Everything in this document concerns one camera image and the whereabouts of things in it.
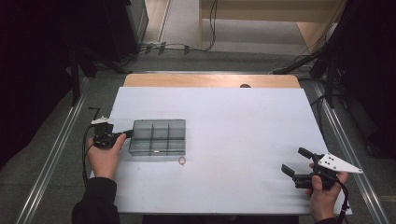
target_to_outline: sleeve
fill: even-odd
[[[117,184],[111,179],[89,179],[81,202],[76,203],[73,209],[72,223],[120,223],[120,215],[114,205],[116,192]]]
[[[335,224],[335,223],[336,223],[335,217],[331,217],[316,222],[315,224]]]

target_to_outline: human hand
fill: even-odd
[[[88,139],[88,146],[92,146],[88,151],[88,160],[96,177],[114,178],[119,164],[119,153],[125,138],[125,133],[120,135],[111,149],[99,149],[92,146],[93,139]]]
[[[348,173],[338,173],[337,178],[341,183],[347,182]],[[341,186],[335,183],[330,190],[323,190],[322,181],[318,175],[312,176],[313,190],[307,189],[306,194],[311,195],[310,212],[315,222],[334,217],[334,205],[341,191]]]

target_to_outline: cable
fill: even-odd
[[[81,151],[81,158],[82,158],[82,180],[84,181],[84,186],[85,188],[87,188],[87,182],[88,182],[88,176],[87,176],[87,167],[85,164],[85,158],[87,156],[88,150],[90,150],[90,148],[93,146],[90,145],[90,147],[88,147],[87,151],[85,151],[85,146],[87,144],[87,135],[88,135],[88,131],[90,130],[90,128],[93,128],[93,125],[90,125],[87,127],[87,129],[84,132],[84,136],[82,138],[82,151]]]
[[[305,64],[305,65],[302,65],[302,66],[300,66],[299,68],[297,68],[297,70],[299,70],[300,72],[308,72],[308,71],[303,71],[303,70],[301,70],[301,67],[309,67],[309,71],[311,71],[311,69],[312,69],[312,66],[311,66],[311,65]]]
[[[341,181],[338,178],[335,180],[335,182],[337,182],[341,186],[341,189],[343,190],[344,195],[345,195],[343,205],[341,206],[340,215],[337,218],[337,224],[342,224],[344,218],[346,217],[346,211],[347,211],[347,209],[349,209],[349,206],[347,205],[347,199],[348,199],[349,193],[347,191],[347,187],[345,186],[345,184],[341,183]]]
[[[334,14],[332,15],[332,18],[330,19],[330,21],[333,21],[333,19],[334,19],[335,16],[337,15],[338,11],[340,10],[340,8],[341,8],[341,6],[344,4],[344,2],[345,2],[345,0],[341,1],[340,5],[338,5],[338,8],[335,10],[335,12],[334,12]],[[333,23],[332,25],[330,25],[330,26],[326,29],[326,32],[324,32],[323,35],[322,35],[320,38],[318,38],[317,41],[315,41],[315,43],[313,43],[311,46],[307,47],[303,52],[301,52],[299,55],[297,55],[297,57],[294,58],[293,62],[295,63],[295,61],[296,61],[299,57],[303,56],[303,54],[304,54],[307,50],[309,50],[310,48],[312,48],[313,46],[315,46],[315,45],[316,45],[319,41],[321,41],[323,38],[326,38],[327,34],[328,34],[329,31],[332,29],[333,25],[334,25],[334,23]]]
[[[318,111],[318,126],[319,126],[319,130],[320,130],[320,133],[321,133],[321,135],[323,137],[324,142],[326,143],[326,138],[325,138],[324,132],[323,132],[322,118],[321,118],[321,108],[323,107],[323,100],[324,99],[325,99],[325,96],[323,95],[323,97],[318,101],[318,103],[317,103],[317,111]]]
[[[293,60],[293,63],[296,63],[297,59],[300,58],[300,57],[302,57],[302,56],[305,56],[305,55],[300,54],[299,56],[295,57],[294,60]],[[310,69],[312,69],[312,66],[311,66],[311,65],[307,65],[307,64],[302,65],[301,67],[309,67]]]
[[[341,78],[343,77],[343,75],[340,72],[340,69],[337,68],[336,69],[338,76],[334,76],[334,87],[336,87],[337,89],[341,90],[341,91],[345,91],[346,88],[344,87],[343,84],[341,84]]]
[[[312,78],[312,77],[297,77],[297,80],[298,80],[298,81],[316,81],[316,82],[319,82],[319,83],[321,83],[321,84],[323,84],[323,85],[326,85],[326,84],[327,84],[327,82],[324,81],[324,80],[322,80],[322,79],[319,79],[319,78]]]
[[[130,58],[128,59],[128,61],[126,63],[123,63],[122,65],[119,65],[119,67],[123,67],[125,65],[127,65],[128,63],[131,62],[131,60],[142,54],[143,52],[146,52],[147,47],[149,46],[154,46],[151,49],[159,49],[160,47],[166,47],[166,46],[183,46],[183,47],[187,47],[189,48],[190,51],[210,51],[213,46],[215,45],[216,42],[216,17],[217,17],[217,12],[218,12],[218,0],[214,0],[213,4],[212,4],[212,8],[210,9],[210,17],[209,17],[209,22],[210,22],[210,30],[212,31],[212,40],[210,41],[209,47],[207,47],[206,49],[197,49],[194,48],[192,46],[186,45],[186,44],[181,44],[181,43],[173,43],[173,44],[165,44],[165,45],[144,45],[142,47],[145,47],[145,49],[141,49],[138,53],[131,55]],[[173,48],[164,48],[164,49],[168,49],[168,50],[181,50],[184,51],[184,49],[173,49]],[[102,68],[101,71],[106,71],[110,68]]]
[[[270,73],[274,72],[274,71],[277,70],[277,69],[283,69],[283,68],[286,68],[286,67],[281,67],[281,68],[273,69],[273,70],[269,71],[267,75],[270,75]]]
[[[324,94],[321,95],[321,96],[319,96],[319,98],[316,99],[314,102],[312,102],[310,105],[312,106],[312,105],[316,104],[316,103],[317,103],[319,100],[321,100],[322,98],[324,98]]]
[[[121,65],[118,65],[118,67],[124,67],[125,65],[127,65],[128,63],[130,63],[131,60],[132,60],[134,57],[136,57],[136,56],[142,54],[142,53],[145,52],[145,51],[146,51],[146,49],[141,49],[138,53],[133,54],[133,55],[129,55],[128,57],[126,57],[126,58],[128,58],[128,61],[127,61],[126,63],[123,63],[123,64],[121,64]],[[96,66],[96,69],[98,69],[99,71],[107,71],[107,70],[110,70],[110,69],[111,69],[111,68],[109,68],[109,67],[100,66],[100,64],[95,64],[95,66]]]
[[[347,220],[347,217],[344,217],[344,220],[346,221],[346,224],[349,224],[349,221]]]

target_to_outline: plastic compartment tray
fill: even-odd
[[[132,156],[186,155],[186,120],[135,120],[129,153]]]

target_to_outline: white table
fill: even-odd
[[[187,125],[184,165],[133,158],[125,142],[115,179],[119,212],[309,214],[304,190],[280,170],[285,163],[311,172],[299,147],[327,152],[302,89],[120,88],[110,117],[115,132],[132,129],[136,119]]]

